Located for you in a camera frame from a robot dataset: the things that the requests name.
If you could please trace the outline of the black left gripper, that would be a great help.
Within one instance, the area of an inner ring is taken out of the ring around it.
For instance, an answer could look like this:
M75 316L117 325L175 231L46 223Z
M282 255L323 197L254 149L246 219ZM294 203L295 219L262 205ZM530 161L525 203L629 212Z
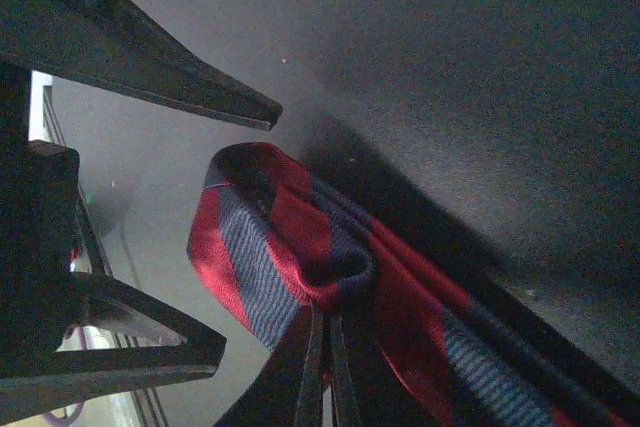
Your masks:
M1 419L213 376L225 338L111 277L76 272L80 320L147 347L56 352L79 315L71 281L76 150L31 141L31 73L1 65Z

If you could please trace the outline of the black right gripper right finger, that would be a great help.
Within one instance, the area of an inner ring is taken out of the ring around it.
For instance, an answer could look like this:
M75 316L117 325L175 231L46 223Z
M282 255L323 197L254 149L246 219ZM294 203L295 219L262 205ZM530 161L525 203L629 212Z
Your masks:
M329 323L334 426L428 426L430 417L386 362L370 320L342 311Z

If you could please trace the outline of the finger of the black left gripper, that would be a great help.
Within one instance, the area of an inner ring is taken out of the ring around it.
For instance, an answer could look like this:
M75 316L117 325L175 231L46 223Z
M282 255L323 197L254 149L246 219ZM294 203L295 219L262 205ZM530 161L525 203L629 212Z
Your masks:
M1 59L190 114L269 131L281 105L209 65L131 0L1 0Z

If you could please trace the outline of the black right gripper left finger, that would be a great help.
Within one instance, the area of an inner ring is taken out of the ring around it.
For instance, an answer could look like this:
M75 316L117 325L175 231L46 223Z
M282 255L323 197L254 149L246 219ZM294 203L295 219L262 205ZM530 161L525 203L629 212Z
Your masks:
M216 422L218 426L320 426L320 354L309 353L319 340L309 306L300 308L262 370Z

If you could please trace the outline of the red navy striped tie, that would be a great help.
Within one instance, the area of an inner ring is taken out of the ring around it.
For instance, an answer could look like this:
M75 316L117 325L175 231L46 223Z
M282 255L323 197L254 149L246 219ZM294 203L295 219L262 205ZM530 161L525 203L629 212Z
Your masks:
M189 259L205 287L270 353L309 306L322 391L329 323L371 322L428 426L635 426L639 400L531 316L484 306L358 204L268 143L211 160Z

